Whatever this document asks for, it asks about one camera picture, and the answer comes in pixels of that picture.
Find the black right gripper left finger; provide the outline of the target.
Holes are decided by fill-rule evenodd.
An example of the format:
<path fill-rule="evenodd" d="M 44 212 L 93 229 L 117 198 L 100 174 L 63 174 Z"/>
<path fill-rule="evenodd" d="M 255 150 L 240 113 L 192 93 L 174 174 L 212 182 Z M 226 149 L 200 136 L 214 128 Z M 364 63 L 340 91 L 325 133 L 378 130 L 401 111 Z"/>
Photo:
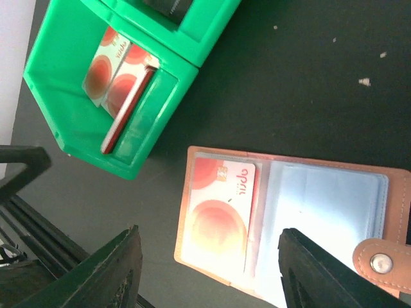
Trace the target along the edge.
<path fill-rule="evenodd" d="M 16 307 L 135 307 L 142 263 L 134 225 Z"/>

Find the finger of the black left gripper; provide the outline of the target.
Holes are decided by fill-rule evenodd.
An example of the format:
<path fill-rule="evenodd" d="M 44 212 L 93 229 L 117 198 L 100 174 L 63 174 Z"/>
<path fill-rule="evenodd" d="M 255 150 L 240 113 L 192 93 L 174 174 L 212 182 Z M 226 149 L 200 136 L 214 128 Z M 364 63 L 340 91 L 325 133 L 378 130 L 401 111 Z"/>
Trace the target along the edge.
<path fill-rule="evenodd" d="M 1 201 L 7 201 L 51 167 L 51 158 L 39 146 L 1 146 L 1 163 L 17 169 L 1 179 Z"/>

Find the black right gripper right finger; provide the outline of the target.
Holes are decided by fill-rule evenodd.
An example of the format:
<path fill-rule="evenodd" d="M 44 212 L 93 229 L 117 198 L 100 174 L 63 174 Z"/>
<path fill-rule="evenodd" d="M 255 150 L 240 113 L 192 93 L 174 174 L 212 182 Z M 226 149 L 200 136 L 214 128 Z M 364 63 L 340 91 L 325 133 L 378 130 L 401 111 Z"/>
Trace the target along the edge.
<path fill-rule="evenodd" d="M 279 238 L 287 307 L 407 307 L 362 278 L 295 228 Z"/>

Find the tan leather card holder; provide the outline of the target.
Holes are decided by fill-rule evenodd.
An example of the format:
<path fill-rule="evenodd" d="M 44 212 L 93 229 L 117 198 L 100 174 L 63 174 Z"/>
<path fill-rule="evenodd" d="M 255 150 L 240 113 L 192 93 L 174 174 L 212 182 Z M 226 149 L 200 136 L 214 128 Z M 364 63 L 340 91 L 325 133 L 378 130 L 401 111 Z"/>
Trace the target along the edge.
<path fill-rule="evenodd" d="M 250 162 L 258 169 L 245 267 L 229 280 L 180 258 L 197 157 Z M 296 228 L 369 282 L 399 296 L 410 292 L 409 214 L 410 172 L 404 169 L 192 146 L 174 258 L 227 286 L 284 307 L 278 244 L 284 229 Z"/>

